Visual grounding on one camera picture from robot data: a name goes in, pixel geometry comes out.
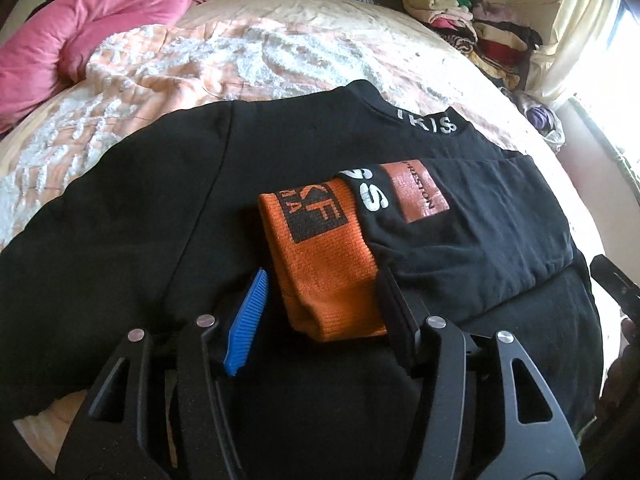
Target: brown label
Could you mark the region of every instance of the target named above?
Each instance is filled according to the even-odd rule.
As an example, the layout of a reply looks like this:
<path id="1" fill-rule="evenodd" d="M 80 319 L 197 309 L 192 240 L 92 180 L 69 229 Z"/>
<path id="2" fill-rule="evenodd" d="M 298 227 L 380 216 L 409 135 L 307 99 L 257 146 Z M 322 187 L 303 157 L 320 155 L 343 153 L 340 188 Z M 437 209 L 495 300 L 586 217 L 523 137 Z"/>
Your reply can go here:
<path id="1" fill-rule="evenodd" d="M 382 168 L 391 177 L 408 223 L 449 209 L 447 200 L 419 160 L 382 164 Z"/>
<path id="2" fill-rule="evenodd" d="M 277 192 L 276 196 L 291 237 L 297 244 L 348 222 L 327 184 L 286 189 Z"/>

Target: black plastic arm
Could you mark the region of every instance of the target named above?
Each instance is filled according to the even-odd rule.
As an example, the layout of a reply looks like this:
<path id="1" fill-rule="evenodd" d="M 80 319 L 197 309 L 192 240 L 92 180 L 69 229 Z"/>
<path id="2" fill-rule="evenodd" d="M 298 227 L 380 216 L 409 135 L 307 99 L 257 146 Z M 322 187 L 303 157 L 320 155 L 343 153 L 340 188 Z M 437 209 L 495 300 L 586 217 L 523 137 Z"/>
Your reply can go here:
<path id="1" fill-rule="evenodd" d="M 379 270 L 376 293 L 399 364 L 412 376 L 423 371 L 435 377 L 433 391 L 432 381 L 424 381 L 398 480 L 582 478 L 571 428 L 513 334 L 471 335 L 441 316 L 418 322 L 415 313 L 424 306 L 407 303 L 389 269 Z M 468 387 L 469 374 L 477 378 L 476 390 Z M 469 392 L 477 398 L 468 398 Z M 469 426 L 475 430 L 464 431 Z"/>
<path id="2" fill-rule="evenodd" d="M 148 447 L 152 346 L 148 333 L 133 330 L 111 355 L 66 436 L 58 478 L 170 480 Z"/>
<path id="3" fill-rule="evenodd" d="M 617 268 L 604 254 L 594 257 L 591 276 L 619 304 L 637 327 L 640 327 L 640 287 Z"/>
<path id="4" fill-rule="evenodd" d="M 178 340 L 179 433 L 191 480 L 244 479 L 220 385 L 209 361 L 209 343 L 222 336 L 221 332 L 219 321 L 205 328 L 191 322 Z M 217 366 L 222 370 L 222 363 Z"/>

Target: pile of folded clothes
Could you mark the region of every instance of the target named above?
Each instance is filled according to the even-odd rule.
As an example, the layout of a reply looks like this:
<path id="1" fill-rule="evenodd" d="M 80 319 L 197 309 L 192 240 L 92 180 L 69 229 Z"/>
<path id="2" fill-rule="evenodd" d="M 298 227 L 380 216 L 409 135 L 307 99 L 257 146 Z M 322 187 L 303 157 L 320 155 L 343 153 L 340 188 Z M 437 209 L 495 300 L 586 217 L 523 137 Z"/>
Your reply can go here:
<path id="1" fill-rule="evenodd" d="M 473 52 L 478 41 L 470 9 L 481 2 L 482 0 L 402 0 L 409 15 L 465 55 Z"/>
<path id="2" fill-rule="evenodd" d="M 478 44 L 469 60 L 496 86 L 524 89 L 531 53 L 542 45 L 540 35 L 505 4 L 481 2 L 473 15 Z"/>
<path id="3" fill-rule="evenodd" d="M 507 4 L 483 0 L 402 0 L 402 4 L 497 87 L 524 89 L 529 58 L 542 38 Z"/>

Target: red clothing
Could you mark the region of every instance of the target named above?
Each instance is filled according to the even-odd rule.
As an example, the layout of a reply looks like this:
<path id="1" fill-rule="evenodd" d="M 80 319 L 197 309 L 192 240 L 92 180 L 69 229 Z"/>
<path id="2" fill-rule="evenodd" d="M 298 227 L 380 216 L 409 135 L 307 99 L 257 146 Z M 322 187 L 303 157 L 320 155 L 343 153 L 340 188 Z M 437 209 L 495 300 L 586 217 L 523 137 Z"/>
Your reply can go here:
<path id="1" fill-rule="evenodd" d="M 496 43 L 491 40 L 478 39 L 478 47 L 490 59 L 497 61 L 501 65 L 515 66 L 522 61 L 526 52 L 515 50 L 510 46 Z"/>

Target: orange sock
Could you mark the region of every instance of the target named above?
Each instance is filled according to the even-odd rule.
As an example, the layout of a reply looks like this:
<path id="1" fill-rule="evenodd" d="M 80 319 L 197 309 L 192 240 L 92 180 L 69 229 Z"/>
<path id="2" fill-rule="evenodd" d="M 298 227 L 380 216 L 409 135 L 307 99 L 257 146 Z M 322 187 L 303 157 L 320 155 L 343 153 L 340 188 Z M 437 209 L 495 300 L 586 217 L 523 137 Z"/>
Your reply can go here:
<path id="1" fill-rule="evenodd" d="M 378 267 L 348 186 L 335 178 L 260 195 L 259 203 L 292 327 L 317 341 L 385 333 Z"/>

